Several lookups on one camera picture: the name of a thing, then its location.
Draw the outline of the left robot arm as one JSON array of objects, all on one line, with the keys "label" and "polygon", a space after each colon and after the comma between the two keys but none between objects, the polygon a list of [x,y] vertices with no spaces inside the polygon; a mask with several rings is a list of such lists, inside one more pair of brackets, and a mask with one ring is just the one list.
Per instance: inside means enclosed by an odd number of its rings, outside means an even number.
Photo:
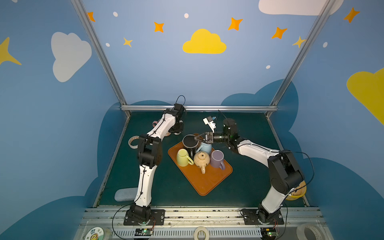
[{"label": "left robot arm", "polygon": [[185,107],[174,104],[163,111],[158,123],[148,133],[139,136],[138,161],[139,184],[134,202],[127,211],[127,218],[140,225],[146,224],[151,218],[152,186],[155,171],[163,158],[163,139],[168,133],[180,134],[184,129],[181,122]]}]

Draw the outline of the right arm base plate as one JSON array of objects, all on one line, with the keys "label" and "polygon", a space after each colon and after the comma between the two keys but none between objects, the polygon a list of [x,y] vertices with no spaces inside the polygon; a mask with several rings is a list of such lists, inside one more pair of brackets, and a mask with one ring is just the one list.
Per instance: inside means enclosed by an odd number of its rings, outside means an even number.
[{"label": "right arm base plate", "polygon": [[240,214],[243,217],[245,225],[285,224],[280,210],[270,214],[264,209],[241,209]]}]

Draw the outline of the black skull mug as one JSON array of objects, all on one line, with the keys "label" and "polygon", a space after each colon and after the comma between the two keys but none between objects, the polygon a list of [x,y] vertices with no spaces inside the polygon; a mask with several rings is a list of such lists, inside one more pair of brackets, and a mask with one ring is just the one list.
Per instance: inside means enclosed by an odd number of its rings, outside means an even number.
[{"label": "black skull mug", "polygon": [[184,136],[182,143],[184,149],[186,149],[189,153],[189,156],[193,159],[197,149],[199,147],[199,142],[195,139],[195,135],[186,135]]}]

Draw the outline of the light blue mug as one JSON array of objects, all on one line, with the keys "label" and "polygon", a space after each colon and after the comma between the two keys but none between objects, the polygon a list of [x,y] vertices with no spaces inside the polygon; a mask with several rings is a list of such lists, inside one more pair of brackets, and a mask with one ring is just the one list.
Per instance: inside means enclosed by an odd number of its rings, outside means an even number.
[{"label": "light blue mug", "polygon": [[212,152],[212,145],[211,145],[211,144],[207,144],[207,143],[203,143],[203,142],[201,142],[201,143],[200,143],[200,146],[199,146],[198,149],[197,149],[197,152],[205,152],[205,153],[207,153],[208,155],[210,155],[211,152]]}]

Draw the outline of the light green mug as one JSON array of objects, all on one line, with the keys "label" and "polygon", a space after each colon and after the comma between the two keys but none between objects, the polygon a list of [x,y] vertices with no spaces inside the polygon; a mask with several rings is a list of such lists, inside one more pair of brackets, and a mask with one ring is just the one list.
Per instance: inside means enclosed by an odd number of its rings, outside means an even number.
[{"label": "light green mug", "polygon": [[180,167],[186,167],[188,165],[194,165],[194,161],[189,156],[186,149],[180,149],[177,153],[177,164]]}]

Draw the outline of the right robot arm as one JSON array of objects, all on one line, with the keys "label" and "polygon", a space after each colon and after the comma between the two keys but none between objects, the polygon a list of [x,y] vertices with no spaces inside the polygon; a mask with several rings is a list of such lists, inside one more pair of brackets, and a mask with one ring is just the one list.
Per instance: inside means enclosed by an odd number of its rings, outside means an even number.
[{"label": "right robot arm", "polygon": [[211,131],[198,135],[195,140],[206,144],[224,143],[234,153],[256,160],[268,168],[271,188],[259,204],[258,218],[262,223],[269,222],[279,213],[283,201],[305,180],[299,163],[291,151],[270,149],[240,137],[234,119],[224,119],[223,130],[217,132],[214,119],[203,119]]}]

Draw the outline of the orange plastic tray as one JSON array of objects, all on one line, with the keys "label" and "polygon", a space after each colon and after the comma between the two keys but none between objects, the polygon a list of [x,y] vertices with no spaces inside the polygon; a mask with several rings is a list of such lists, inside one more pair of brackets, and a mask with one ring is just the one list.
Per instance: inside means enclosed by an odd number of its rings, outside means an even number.
[{"label": "orange plastic tray", "polygon": [[233,172],[232,166],[225,159],[225,170],[213,168],[209,163],[206,166],[205,174],[202,174],[201,169],[195,163],[194,165],[180,167],[177,164],[177,153],[180,149],[184,149],[182,141],[171,147],[168,154],[200,196],[206,196]]}]

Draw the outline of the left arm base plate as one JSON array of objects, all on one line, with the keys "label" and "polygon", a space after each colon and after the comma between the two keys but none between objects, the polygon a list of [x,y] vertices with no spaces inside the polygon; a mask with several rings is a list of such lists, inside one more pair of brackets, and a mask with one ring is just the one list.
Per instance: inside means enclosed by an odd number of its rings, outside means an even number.
[{"label": "left arm base plate", "polygon": [[165,210],[163,209],[144,209],[144,210],[127,210],[124,226],[163,226],[165,220]]}]

